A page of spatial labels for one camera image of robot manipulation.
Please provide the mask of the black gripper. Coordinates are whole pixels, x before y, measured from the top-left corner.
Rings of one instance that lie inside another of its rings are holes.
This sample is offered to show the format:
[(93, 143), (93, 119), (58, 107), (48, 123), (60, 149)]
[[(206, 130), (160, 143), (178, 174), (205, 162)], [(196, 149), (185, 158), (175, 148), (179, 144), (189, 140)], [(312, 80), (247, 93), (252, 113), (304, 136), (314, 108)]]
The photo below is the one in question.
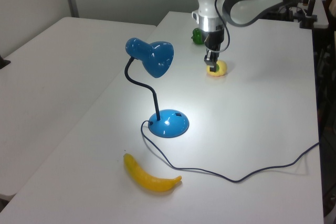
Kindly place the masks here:
[(204, 45), (206, 46), (206, 54), (204, 62), (209, 66), (210, 71), (217, 71), (217, 59), (220, 52), (220, 46), (224, 41), (224, 30), (206, 32)]

